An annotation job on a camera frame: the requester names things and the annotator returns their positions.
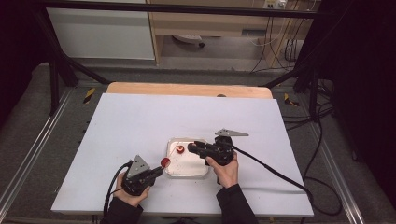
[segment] floor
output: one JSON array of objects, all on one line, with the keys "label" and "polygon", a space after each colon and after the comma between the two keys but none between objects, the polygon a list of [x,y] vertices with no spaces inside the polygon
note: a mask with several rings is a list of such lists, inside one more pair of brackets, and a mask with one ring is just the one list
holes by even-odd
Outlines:
[{"label": "floor", "polygon": [[[181,43],[172,36],[164,40],[162,62],[137,61],[90,61],[82,60],[84,64],[97,70],[101,75],[115,78],[118,81],[146,81],[146,82],[176,82],[176,83],[208,83],[228,85],[257,86],[265,84],[268,80],[279,77],[291,69],[293,62],[288,62],[284,57],[279,58],[284,68],[266,70],[268,66],[261,58],[262,48],[256,46],[255,39],[203,37],[205,47],[199,48],[191,44]],[[35,143],[43,125],[48,120],[50,111],[50,90],[48,79],[43,75],[48,74],[45,65],[35,70],[35,78],[19,104],[10,115],[9,121],[0,130],[0,164],[2,176],[0,190],[7,191],[7,185],[29,155],[31,146]],[[58,128],[49,130],[50,137],[42,147],[40,154],[34,155],[32,166],[27,171],[18,196],[11,198],[13,204],[7,207],[7,218],[3,223],[91,223],[86,217],[64,217],[52,214],[51,202],[56,197],[56,189],[62,185],[68,165],[73,160],[73,155],[78,150],[78,141],[83,138],[94,106],[99,101],[100,92],[106,87],[98,85],[82,74],[80,85],[72,90],[71,100],[67,103],[62,117],[57,124]],[[291,78],[273,89],[274,97],[279,102],[282,115],[304,116],[304,107],[285,104],[284,94],[290,95],[294,103],[303,104],[304,95],[294,94],[292,85],[295,79]],[[96,87],[97,94],[92,97],[88,105],[82,104],[87,90]],[[301,170],[308,164],[310,155],[316,146],[315,125],[305,125],[302,128],[289,131],[296,160]],[[347,140],[342,135],[340,127],[332,117],[323,120],[323,133],[325,147],[331,149],[334,159],[342,175],[352,191],[353,203],[359,207],[358,211],[364,218],[351,220],[348,211],[343,211],[336,217],[324,216],[316,212],[316,216],[308,219],[309,223],[396,223],[396,212],[389,207],[386,197],[370,175],[364,163],[354,162],[348,150]],[[336,185],[332,179],[329,167],[326,166],[326,154],[321,153],[313,163],[312,176],[321,177],[330,185]],[[318,188],[314,183],[306,183],[314,189],[318,196],[318,205],[333,211],[336,200],[327,189]],[[140,223],[173,223],[178,217],[142,217]],[[217,217],[198,217],[197,223],[219,223]],[[299,220],[276,218],[275,221],[263,218],[261,223],[298,223]]]}]

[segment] black sleeve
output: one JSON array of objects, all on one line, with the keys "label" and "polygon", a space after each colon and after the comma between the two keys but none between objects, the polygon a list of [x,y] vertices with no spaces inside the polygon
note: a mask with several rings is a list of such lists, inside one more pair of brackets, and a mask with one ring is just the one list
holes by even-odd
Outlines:
[{"label": "black sleeve", "polygon": [[119,198],[113,198],[108,209],[107,217],[101,220],[101,224],[135,224],[142,215],[143,208],[139,205],[133,207]]},{"label": "black sleeve", "polygon": [[222,224],[259,223],[238,184],[221,189],[216,196],[221,208]]}]

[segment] aluminum rail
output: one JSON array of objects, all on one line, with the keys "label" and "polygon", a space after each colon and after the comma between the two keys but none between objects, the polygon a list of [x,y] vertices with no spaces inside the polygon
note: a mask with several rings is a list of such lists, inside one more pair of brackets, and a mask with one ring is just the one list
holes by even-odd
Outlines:
[{"label": "aluminum rail", "polygon": [[64,112],[64,109],[67,106],[69,97],[73,92],[73,90],[74,90],[73,88],[70,88],[69,90],[65,91],[63,97],[61,98],[61,102],[58,110],[55,111],[55,114],[53,116],[48,118],[40,134],[38,135],[37,139],[33,143],[32,147],[30,148],[29,152],[24,158],[23,162],[21,163],[20,168],[18,169],[18,171],[16,172],[16,174],[8,184],[3,195],[0,197],[0,223],[2,223],[4,218],[6,217],[8,209],[11,207],[15,198],[17,197],[18,192],[22,188],[25,179],[32,170],[35,161],[40,155],[41,150],[43,149],[44,145],[46,145],[47,140],[49,139],[50,134],[52,133],[52,130],[54,129],[59,118]]}]

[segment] white tabletop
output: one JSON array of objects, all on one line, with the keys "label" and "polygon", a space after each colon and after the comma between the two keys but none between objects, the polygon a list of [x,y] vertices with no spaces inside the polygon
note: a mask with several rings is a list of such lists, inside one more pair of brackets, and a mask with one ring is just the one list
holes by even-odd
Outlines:
[{"label": "white tabletop", "polygon": [[[233,144],[303,185],[276,100],[104,93],[51,210],[101,214],[110,181],[125,162],[140,155],[155,168],[173,137],[213,143],[222,128],[248,133],[233,137]],[[238,160],[239,184],[257,217],[313,216],[301,189],[248,157]],[[164,172],[141,205],[146,215],[216,216],[219,190],[211,169],[193,179]]]}]

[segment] white container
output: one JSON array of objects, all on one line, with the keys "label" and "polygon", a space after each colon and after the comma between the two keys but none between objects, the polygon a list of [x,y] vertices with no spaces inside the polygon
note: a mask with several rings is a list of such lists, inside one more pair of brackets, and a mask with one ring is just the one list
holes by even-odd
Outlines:
[{"label": "white container", "polygon": [[[205,165],[205,160],[197,154],[189,152],[187,145],[194,141],[206,142],[205,139],[195,138],[172,138],[168,142],[166,156],[171,160],[171,164],[165,172],[175,178],[204,178],[209,171]],[[178,153],[177,146],[183,146],[184,152]]]}]

